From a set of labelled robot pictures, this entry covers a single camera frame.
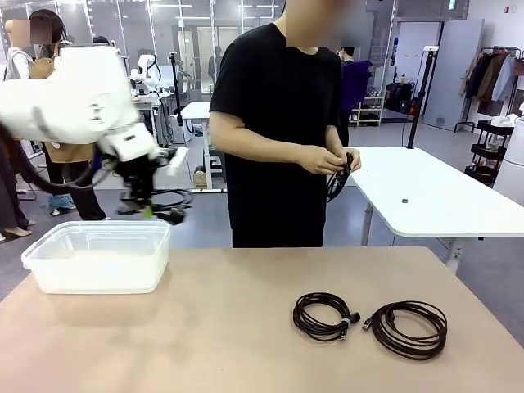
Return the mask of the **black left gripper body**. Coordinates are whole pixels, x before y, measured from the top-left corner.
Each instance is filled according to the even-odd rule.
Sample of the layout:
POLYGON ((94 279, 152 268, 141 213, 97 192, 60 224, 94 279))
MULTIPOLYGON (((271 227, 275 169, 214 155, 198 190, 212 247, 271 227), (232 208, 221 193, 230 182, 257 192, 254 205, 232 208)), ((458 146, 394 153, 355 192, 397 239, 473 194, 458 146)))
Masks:
POLYGON ((148 155, 129 161, 120 161, 116 173, 124 180, 130 197, 151 197, 157 166, 148 155))

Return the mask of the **person's left hand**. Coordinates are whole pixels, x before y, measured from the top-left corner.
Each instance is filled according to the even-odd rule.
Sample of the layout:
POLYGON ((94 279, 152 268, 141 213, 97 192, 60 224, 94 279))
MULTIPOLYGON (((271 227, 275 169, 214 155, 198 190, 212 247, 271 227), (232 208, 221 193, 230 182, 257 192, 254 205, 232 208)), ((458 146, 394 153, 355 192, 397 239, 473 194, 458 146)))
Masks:
POLYGON ((346 166, 351 173, 361 168, 359 150, 350 147, 344 147, 342 157, 346 160, 346 166))

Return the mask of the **person's right hand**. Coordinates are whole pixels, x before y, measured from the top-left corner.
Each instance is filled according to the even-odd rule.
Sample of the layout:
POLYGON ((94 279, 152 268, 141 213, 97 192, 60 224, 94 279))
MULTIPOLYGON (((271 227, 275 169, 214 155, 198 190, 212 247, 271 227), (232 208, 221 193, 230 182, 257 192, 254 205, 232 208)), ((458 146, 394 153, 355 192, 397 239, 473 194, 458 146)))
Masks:
POLYGON ((311 174, 331 175, 340 172, 345 162, 324 147, 301 146, 298 164, 311 174))

